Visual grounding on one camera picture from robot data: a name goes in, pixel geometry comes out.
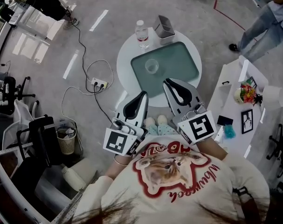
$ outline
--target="concrete floor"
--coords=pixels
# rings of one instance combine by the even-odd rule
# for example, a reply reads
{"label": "concrete floor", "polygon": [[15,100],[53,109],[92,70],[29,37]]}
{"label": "concrete floor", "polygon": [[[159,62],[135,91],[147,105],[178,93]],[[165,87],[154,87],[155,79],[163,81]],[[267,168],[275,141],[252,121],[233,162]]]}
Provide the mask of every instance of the concrete floor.
{"label": "concrete floor", "polygon": [[[137,20],[144,20],[152,26],[156,16],[167,16],[173,27],[186,35],[196,46],[202,60],[202,77],[198,90],[208,104],[217,83],[223,64],[238,58],[228,50],[228,45],[237,42],[253,23],[260,10],[252,0],[66,0],[73,5],[74,15],[80,20],[81,41],[86,45],[84,66],[95,60],[107,60],[113,69],[115,81],[110,89],[98,94],[102,108],[110,117],[124,89],[116,73],[116,60],[120,47],[134,33]],[[268,0],[261,0],[261,6]],[[107,15],[94,31],[91,26],[104,10]],[[0,62],[12,61],[10,75],[20,83],[25,76],[31,76],[28,93],[35,93],[40,100],[41,114],[59,119],[61,101],[65,90],[75,86],[85,90],[85,76],[82,70],[83,47],[78,43],[78,30],[63,30],[61,22],[54,22],[36,13],[30,21],[38,30],[47,32],[52,41],[47,43],[33,38],[21,29],[13,31],[1,55]],[[63,79],[68,64],[73,67]],[[269,83],[283,87],[283,44],[257,60],[254,65],[269,79]],[[90,78],[111,81],[109,67],[104,62],[93,65]],[[75,119],[80,127],[85,156],[103,172],[111,163],[113,155],[102,149],[105,129],[109,121],[99,111],[93,96],[85,96],[71,89],[67,92],[63,112]],[[171,116],[169,108],[149,108],[148,115],[156,117],[165,113]],[[263,124],[257,128],[252,140],[248,159],[254,163],[270,183],[275,182],[278,171],[274,160],[265,159],[273,149],[268,136],[276,132],[278,123],[283,123],[283,108],[266,113]]]}

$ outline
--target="blue fuzzy object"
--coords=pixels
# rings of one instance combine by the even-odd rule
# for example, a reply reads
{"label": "blue fuzzy object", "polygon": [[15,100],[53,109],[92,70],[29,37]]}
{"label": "blue fuzzy object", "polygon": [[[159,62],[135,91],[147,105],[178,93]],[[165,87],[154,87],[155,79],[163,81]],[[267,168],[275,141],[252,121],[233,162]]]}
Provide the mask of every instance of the blue fuzzy object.
{"label": "blue fuzzy object", "polygon": [[225,133],[226,138],[228,139],[233,139],[235,137],[235,131],[232,125],[225,125],[224,133]]}

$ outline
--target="green tray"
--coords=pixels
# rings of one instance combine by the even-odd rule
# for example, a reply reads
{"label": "green tray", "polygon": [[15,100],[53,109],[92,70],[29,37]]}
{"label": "green tray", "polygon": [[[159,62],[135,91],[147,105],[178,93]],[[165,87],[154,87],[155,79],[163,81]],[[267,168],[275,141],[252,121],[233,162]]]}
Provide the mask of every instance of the green tray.
{"label": "green tray", "polygon": [[[145,69],[145,63],[149,59],[155,59],[159,63],[159,69],[153,75]],[[175,42],[137,56],[131,60],[131,66],[141,90],[146,91],[150,98],[163,92],[162,85],[166,78],[190,82],[199,75],[194,60],[182,42]]]}

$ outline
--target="picture frame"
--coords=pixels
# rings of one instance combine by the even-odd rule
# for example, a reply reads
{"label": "picture frame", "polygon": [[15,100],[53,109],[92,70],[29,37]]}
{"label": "picture frame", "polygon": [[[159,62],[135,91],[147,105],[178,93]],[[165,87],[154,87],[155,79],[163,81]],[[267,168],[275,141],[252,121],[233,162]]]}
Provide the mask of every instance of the picture frame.
{"label": "picture frame", "polygon": [[242,134],[253,130],[253,110],[246,110],[241,113],[242,118]]}
{"label": "picture frame", "polygon": [[256,83],[256,81],[254,80],[254,78],[253,78],[253,77],[250,77],[249,80],[251,81],[251,87],[252,87],[253,89],[256,89],[256,88],[257,88],[257,83]]}

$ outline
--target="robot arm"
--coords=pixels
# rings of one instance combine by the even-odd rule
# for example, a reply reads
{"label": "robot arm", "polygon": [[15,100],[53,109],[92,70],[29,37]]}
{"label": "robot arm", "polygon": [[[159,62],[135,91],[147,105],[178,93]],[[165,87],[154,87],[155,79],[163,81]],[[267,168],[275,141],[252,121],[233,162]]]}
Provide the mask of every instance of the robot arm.
{"label": "robot arm", "polygon": [[163,89],[174,117],[177,131],[189,145],[203,141],[216,133],[211,111],[207,111],[196,88],[187,82],[167,78]]}
{"label": "robot arm", "polygon": [[123,100],[117,107],[111,127],[106,129],[103,149],[131,157],[147,134],[147,130],[142,128],[147,108],[148,95],[145,91]]}
{"label": "robot arm", "polygon": [[[177,131],[189,145],[211,137],[216,132],[212,113],[207,111],[196,88],[178,79],[166,79],[163,89],[174,117]],[[148,95],[142,91],[129,96],[117,107],[110,128],[106,129],[103,149],[125,157],[134,155],[145,138],[142,128],[148,108]]]}

